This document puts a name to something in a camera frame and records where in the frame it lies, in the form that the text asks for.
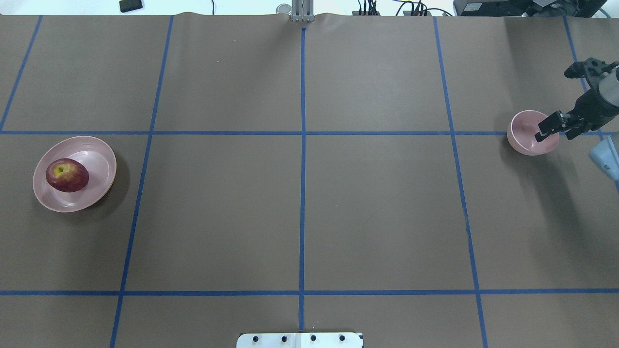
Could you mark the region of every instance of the plate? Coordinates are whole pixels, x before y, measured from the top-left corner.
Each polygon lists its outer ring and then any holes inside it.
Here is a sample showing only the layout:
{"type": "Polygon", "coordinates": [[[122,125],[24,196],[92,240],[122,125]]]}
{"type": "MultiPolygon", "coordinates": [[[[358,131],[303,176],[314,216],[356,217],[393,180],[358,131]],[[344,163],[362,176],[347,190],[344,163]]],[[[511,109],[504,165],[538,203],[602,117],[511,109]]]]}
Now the plate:
{"type": "Polygon", "coordinates": [[[108,192],[116,176],[116,157],[103,140],[91,136],[77,136],[59,142],[37,164],[32,177],[35,196],[46,208],[57,212],[74,212],[90,207],[108,192]],[[73,159],[88,170],[85,188],[76,192],[61,192],[48,184],[47,167],[59,159],[73,159]]]}

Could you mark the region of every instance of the table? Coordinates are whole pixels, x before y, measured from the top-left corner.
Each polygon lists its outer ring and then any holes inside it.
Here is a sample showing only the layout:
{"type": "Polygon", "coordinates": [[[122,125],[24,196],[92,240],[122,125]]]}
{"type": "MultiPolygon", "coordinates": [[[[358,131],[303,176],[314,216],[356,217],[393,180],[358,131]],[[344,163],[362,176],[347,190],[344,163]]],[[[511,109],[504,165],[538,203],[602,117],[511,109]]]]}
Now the table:
{"type": "Polygon", "coordinates": [[[0,17],[0,346],[619,344],[619,194],[587,153],[526,157],[521,110],[569,110],[605,19],[0,17]],[[116,181],[60,214],[54,144],[116,181]]]}

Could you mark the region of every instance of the pink bowl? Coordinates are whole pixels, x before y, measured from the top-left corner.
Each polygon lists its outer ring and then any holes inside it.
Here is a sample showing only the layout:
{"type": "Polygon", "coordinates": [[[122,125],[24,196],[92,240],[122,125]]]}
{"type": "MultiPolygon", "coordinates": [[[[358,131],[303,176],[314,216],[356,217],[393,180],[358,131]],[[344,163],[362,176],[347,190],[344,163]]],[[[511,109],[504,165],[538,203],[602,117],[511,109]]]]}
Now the pink bowl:
{"type": "Polygon", "coordinates": [[[535,134],[540,131],[537,126],[546,115],[534,110],[524,110],[511,119],[507,130],[507,140],[514,150],[523,155],[537,156],[547,154],[559,144],[559,134],[552,134],[542,142],[535,140],[535,134]]]}

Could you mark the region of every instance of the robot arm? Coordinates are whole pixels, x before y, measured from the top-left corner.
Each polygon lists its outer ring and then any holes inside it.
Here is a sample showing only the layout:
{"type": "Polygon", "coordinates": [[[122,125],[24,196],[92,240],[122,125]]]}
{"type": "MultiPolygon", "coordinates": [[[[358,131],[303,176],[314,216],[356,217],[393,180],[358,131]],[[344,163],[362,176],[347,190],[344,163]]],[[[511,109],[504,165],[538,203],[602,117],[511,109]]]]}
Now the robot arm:
{"type": "Polygon", "coordinates": [[[569,140],[596,131],[619,115],[619,62],[606,64],[595,58],[572,64],[563,74],[569,79],[586,79],[591,88],[576,100],[574,108],[555,111],[539,123],[535,135],[542,142],[551,134],[566,132],[569,140]]]}

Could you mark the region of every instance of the red apple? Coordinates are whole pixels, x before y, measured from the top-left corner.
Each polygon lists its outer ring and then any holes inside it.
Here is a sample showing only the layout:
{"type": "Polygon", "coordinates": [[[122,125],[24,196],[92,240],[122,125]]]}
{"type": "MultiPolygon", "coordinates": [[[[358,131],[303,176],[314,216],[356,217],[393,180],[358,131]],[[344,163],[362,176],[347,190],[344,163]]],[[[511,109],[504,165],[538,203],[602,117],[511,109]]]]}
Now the red apple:
{"type": "Polygon", "coordinates": [[[59,159],[47,167],[45,178],[58,191],[76,192],[86,186],[89,175],[88,170],[78,161],[59,159]]]}

